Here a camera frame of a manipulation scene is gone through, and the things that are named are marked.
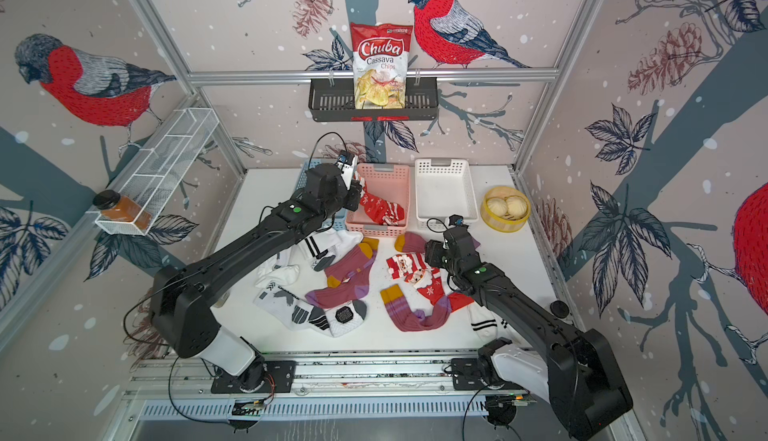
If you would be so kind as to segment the red santa pattern sock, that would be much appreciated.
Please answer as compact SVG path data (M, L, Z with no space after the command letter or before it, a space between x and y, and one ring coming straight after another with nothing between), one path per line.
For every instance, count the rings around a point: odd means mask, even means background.
M474 303L457 291L447 290L440 268L430 266L422 253L400 253L386 260L390 277L414 288L432 306L445 298L452 312Z

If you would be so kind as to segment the red white striped sock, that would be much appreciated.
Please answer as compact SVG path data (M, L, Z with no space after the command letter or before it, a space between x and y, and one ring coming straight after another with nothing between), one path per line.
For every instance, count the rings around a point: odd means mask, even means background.
M387 226L396 226L405 220L405 210L400 204L390 201L383 201L381 206L382 210L380 221L382 224Z

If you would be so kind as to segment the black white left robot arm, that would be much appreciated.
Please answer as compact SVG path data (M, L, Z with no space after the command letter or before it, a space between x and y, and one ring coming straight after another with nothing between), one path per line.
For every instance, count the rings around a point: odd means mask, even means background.
M197 357L218 366L246 392L262 384L263 356L222 327L211 307L270 258L319 232L340 209L356 210L362 192L354 179L357 161L343 151L335 163L309 169L305 186L253 229L198 262L156 273L149 297L150 320L179 357Z

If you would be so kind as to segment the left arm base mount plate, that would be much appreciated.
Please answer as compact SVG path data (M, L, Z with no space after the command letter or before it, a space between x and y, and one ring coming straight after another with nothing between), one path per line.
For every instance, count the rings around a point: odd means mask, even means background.
M261 361L239 376L221 369L211 385L212 394L282 394L289 393L295 378L297 363L289 360Z

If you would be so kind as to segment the red snowflake sock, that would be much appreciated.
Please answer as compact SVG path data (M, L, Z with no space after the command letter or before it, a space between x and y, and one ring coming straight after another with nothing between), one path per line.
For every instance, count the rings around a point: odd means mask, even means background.
M366 215L376 224L384 225L380 221L380 215L382 210L382 202L386 201L376 195L372 195L366 188L363 189L363 193L360 199L360 205L363 207Z

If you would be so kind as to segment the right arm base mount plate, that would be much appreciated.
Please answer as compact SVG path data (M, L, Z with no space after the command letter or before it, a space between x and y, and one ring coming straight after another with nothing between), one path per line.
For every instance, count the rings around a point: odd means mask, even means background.
M508 381L487 381L479 368L476 358L452 358L443 368L452 383L454 391L477 391L478 389L489 390L522 390L526 389L518 384Z

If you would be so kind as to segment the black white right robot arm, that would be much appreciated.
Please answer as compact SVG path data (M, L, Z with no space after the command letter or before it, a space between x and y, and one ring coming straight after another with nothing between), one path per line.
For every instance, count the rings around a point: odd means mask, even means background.
M508 381L533 390L531 371L543 388L536 395L549 401L554 414L576 440L588 440L624 414L634 401L607 339L597 330L582 331L545 310L506 274L478 254L474 238L459 215L450 217L441 241L426 243L426 261L447 271L459 292L505 320L533 348L525 353L506 339L486 344L478 362L488 367L486 382Z

